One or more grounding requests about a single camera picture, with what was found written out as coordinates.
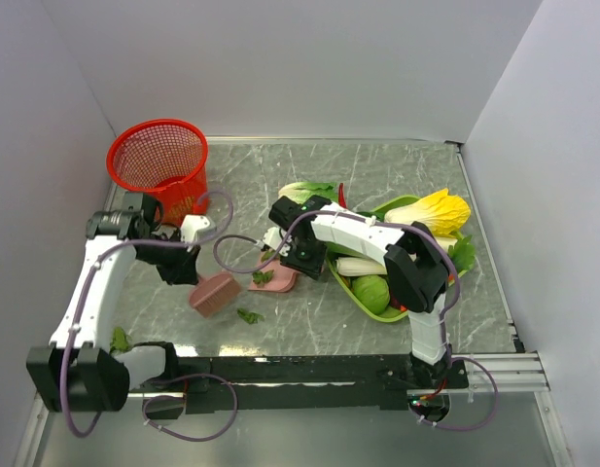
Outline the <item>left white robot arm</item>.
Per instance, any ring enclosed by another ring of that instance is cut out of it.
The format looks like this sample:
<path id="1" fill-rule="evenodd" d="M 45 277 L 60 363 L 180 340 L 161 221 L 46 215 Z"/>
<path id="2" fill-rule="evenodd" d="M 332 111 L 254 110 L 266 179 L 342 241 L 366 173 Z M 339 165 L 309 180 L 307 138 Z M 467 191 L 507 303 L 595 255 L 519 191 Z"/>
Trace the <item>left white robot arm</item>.
<path id="1" fill-rule="evenodd" d="M 46 346 L 33 347 L 26 369 L 52 412 L 116 412 L 128 393 L 149 382 L 159 391 L 181 376 L 169 342 L 144 342 L 128 351 L 112 347 L 113 317 L 124 280 L 137 262 L 155 267 L 168 285 L 195 285 L 197 241 L 214 231 L 203 215 L 188 215 L 176 231 L 165 226 L 161 203 L 128 192 L 121 208 L 97 211 L 86 227 L 85 259 L 73 297 Z"/>

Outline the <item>pink hand brush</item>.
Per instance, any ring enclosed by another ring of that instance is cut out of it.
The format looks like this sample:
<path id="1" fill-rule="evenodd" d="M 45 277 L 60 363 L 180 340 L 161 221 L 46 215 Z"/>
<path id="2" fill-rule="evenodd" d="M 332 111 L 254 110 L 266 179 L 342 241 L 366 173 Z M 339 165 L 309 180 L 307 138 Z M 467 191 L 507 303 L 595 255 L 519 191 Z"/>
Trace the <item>pink hand brush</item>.
<path id="1" fill-rule="evenodd" d="M 241 291 L 241 285 L 230 272 L 221 271 L 209 277 L 200 275 L 188 302 L 192 309 L 208 318 L 232 302 Z"/>

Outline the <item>pink dustpan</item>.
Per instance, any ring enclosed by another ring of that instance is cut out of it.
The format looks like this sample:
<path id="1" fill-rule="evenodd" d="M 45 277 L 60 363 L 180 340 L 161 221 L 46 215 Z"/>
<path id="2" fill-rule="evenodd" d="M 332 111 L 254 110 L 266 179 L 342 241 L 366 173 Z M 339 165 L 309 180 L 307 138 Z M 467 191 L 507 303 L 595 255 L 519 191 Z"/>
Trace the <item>pink dustpan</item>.
<path id="1" fill-rule="evenodd" d="M 269 263 L 265 268 L 261 269 L 261 272 L 269 276 L 269 281 L 262 284 L 251 281 L 248 286 L 249 291 L 287 293 L 296 285 L 299 275 L 294 269 L 283 266 L 279 260 Z"/>

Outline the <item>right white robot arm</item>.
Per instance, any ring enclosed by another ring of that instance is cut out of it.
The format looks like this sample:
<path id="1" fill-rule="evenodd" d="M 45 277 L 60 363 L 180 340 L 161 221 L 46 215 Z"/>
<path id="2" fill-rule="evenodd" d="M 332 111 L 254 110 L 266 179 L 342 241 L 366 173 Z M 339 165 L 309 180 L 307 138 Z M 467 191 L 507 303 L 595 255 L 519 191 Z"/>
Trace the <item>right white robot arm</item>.
<path id="1" fill-rule="evenodd" d="M 407 309 L 411 329 L 411 353 L 406 380 L 421 387 L 435 387 L 451 368 L 444 316 L 450 280 L 455 266 L 421 223 L 387 224 L 352 213 L 337 203 L 312 196 L 298 204 L 282 197 L 268 218 L 275 226 L 262 243 L 280 257 L 282 265 L 317 279 L 329 243 L 350 249 L 385 267 L 389 291 Z"/>

